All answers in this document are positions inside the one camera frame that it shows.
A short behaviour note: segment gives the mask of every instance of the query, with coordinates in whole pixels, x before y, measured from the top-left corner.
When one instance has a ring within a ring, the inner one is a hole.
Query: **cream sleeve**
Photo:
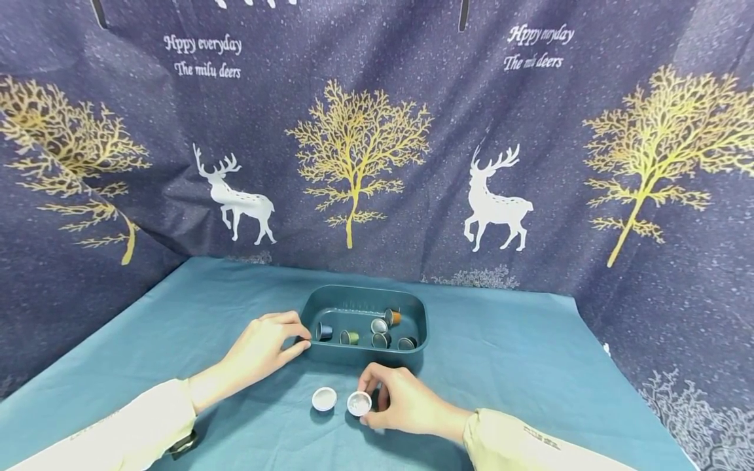
[[[464,447],[476,471],[635,471],[490,409],[477,409],[469,417],[464,428]]]
[[[143,471],[189,436],[195,419],[188,380],[173,379],[8,471]]]

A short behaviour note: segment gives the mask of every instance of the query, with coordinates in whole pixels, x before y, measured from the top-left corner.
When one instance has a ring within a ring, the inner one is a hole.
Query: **hand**
[[[304,341],[282,350],[289,337]],[[254,319],[225,357],[189,378],[194,410],[200,414],[211,405],[267,378],[311,346],[311,333],[295,311],[269,313]]]
[[[471,412],[443,401],[405,368],[390,369],[370,363],[359,378],[358,390],[371,395],[379,384],[382,387],[377,398],[377,412],[364,415],[362,424],[373,429],[402,430],[463,442],[464,428]]]

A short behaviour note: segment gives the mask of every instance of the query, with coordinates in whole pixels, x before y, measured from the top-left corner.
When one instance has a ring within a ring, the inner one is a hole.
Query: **white deer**
[[[254,0],[244,0],[246,2],[246,5],[254,6]],[[217,6],[222,8],[223,10],[228,8],[228,4],[225,3],[225,0],[215,0],[215,3],[217,3]],[[291,5],[298,4],[298,0],[288,0],[288,3]],[[270,8],[275,8],[275,0],[267,0],[267,5],[270,5]]]
[[[471,158],[471,168],[469,169],[469,174],[471,174],[469,204],[474,214],[465,221],[464,235],[469,239],[469,242],[474,242],[471,225],[474,222],[479,224],[477,229],[477,244],[472,249],[472,252],[476,252],[479,250],[479,241],[482,239],[482,234],[484,234],[484,230],[488,224],[507,224],[510,228],[510,236],[500,246],[500,249],[508,247],[508,244],[510,244],[515,236],[520,235],[521,239],[516,250],[521,252],[526,248],[526,229],[521,225],[521,220],[526,216],[526,213],[534,210],[534,206],[523,198],[505,197],[490,193],[489,189],[487,189],[487,179],[495,175],[497,169],[516,165],[518,162],[516,157],[518,156],[520,146],[516,146],[515,152],[512,152],[509,147],[505,160],[503,160],[503,153],[501,152],[497,162],[492,163],[490,161],[487,167],[480,169],[478,166],[479,161],[476,159],[477,155],[479,155],[481,145],[482,143],[480,142],[477,150],[474,151],[474,156]]]
[[[220,162],[219,169],[212,166],[214,170],[212,173],[205,171],[204,165],[199,161],[201,150],[196,144],[194,144],[194,155],[196,156],[196,166],[199,169],[199,175],[207,179],[210,185],[212,185],[210,197],[220,205],[222,221],[228,226],[228,229],[231,228],[231,222],[228,220],[228,211],[233,212],[233,240],[238,240],[238,221],[241,219],[241,215],[245,214],[259,221],[259,236],[256,238],[254,245],[258,246],[265,234],[272,243],[276,243],[277,241],[272,237],[272,231],[268,224],[270,215],[275,211],[272,201],[264,194],[250,194],[236,191],[223,182],[226,173],[237,172],[241,169],[241,166],[236,162],[235,155],[231,152],[231,158],[225,156],[224,160],[227,166],[223,162]]]

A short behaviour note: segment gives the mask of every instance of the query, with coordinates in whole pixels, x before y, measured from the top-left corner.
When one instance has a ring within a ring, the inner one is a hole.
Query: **fabric backdrop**
[[[752,34],[747,0],[6,0],[0,392],[211,255],[572,295],[700,469],[754,469]]]

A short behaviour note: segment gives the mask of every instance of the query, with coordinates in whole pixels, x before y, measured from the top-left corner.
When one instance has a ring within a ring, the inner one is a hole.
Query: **green plastic tray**
[[[385,311],[400,312],[400,324],[389,328],[392,337],[388,349],[372,346],[371,324],[384,317]],[[422,364],[422,354],[429,341],[429,325],[425,305],[416,296],[389,289],[328,285],[315,289],[301,311],[301,321],[312,334],[311,347],[304,353],[309,359],[366,367],[377,362],[391,368],[406,367],[416,373]],[[317,326],[323,323],[333,329],[328,341],[318,341]],[[357,332],[355,345],[341,344],[343,330]],[[411,337],[417,341],[412,350],[398,350],[398,341]]]

